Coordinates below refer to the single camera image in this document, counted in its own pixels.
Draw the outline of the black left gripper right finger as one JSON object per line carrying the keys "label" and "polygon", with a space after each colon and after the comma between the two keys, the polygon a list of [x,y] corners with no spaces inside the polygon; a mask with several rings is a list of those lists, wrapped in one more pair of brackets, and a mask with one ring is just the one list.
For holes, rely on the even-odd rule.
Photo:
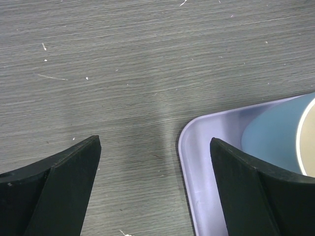
{"label": "black left gripper right finger", "polygon": [[212,138],[210,155],[230,236],[313,236],[315,179]]}

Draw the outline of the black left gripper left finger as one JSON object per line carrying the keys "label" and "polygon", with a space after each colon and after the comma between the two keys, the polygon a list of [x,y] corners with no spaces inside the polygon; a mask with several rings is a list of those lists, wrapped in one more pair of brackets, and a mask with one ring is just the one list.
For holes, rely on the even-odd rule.
{"label": "black left gripper left finger", "polygon": [[0,176],[2,236],[79,236],[101,144],[98,135]]}

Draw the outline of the light blue mug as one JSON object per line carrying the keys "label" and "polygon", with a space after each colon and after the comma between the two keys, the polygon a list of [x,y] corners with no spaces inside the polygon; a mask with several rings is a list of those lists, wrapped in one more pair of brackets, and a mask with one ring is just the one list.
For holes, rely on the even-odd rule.
{"label": "light blue mug", "polygon": [[242,151],[275,166],[315,175],[315,95],[305,94],[263,112],[244,130]]}

